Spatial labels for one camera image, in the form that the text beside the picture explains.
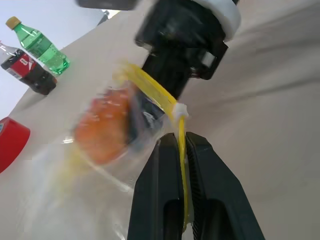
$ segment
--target white wall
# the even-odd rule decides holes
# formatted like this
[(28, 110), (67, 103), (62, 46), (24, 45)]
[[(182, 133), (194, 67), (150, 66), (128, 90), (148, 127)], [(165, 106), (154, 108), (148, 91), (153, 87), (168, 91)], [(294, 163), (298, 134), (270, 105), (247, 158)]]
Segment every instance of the white wall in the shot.
[[(101, 10), (79, 7), (75, 0), (2, 0), (0, 5), (0, 40), (19, 48), (16, 34), (5, 25), (12, 16), (42, 31), (59, 49), (92, 30), (103, 16)], [(0, 120), (9, 115), (27, 89), (0, 69)]]

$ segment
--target bottle label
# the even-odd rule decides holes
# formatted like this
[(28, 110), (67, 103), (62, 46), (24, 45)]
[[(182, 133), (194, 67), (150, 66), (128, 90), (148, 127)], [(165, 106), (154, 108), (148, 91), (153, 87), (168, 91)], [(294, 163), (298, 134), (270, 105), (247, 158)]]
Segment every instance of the bottle label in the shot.
[(36, 62), (24, 53), (14, 64), (12, 64), (6, 71), (17, 79), (25, 77), (36, 66)]
[(45, 51), (48, 50), (51, 44), (51, 41), (46, 38), (46, 36), (40, 34), (40, 36), (27, 48), (27, 50), (36, 59), (38, 59), (42, 54), (44, 54)]

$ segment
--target yellow cord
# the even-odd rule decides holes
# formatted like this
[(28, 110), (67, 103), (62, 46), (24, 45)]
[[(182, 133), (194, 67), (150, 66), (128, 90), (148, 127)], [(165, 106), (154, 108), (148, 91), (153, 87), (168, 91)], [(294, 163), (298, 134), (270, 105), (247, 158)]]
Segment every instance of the yellow cord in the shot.
[[(157, 81), (149, 76), (140, 67), (127, 63), (125, 65), (124, 74), (128, 80), (132, 81), (144, 94), (152, 99), (163, 111), (168, 115), (169, 119), (175, 124), (173, 109), (177, 104), (177, 100), (164, 89)], [(184, 219), (183, 231), (187, 228), (188, 223), (188, 187), (185, 170), (186, 157), (186, 137), (185, 137), (185, 118), (182, 116), (178, 121), (178, 147), (180, 168), (183, 185), (183, 202), (184, 202)]]

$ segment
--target cola bottle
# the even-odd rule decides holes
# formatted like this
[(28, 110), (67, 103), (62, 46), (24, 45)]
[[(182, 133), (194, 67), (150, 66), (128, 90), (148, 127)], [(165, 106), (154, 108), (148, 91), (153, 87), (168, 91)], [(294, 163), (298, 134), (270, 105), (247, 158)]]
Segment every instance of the cola bottle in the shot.
[(1, 67), (33, 91), (48, 95), (55, 87), (56, 78), (44, 70), (32, 57), (23, 50), (6, 46), (0, 41)]

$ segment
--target yellow bottle cap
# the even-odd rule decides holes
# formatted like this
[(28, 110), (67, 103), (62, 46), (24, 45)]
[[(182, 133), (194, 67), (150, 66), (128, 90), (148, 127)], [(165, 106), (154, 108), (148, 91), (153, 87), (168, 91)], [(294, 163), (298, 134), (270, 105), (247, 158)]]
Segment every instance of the yellow bottle cap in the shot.
[(19, 23), (21, 23), (21, 21), (16, 18), (15, 16), (10, 17), (7, 21), (6, 21), (6, 25), (13, 30)]

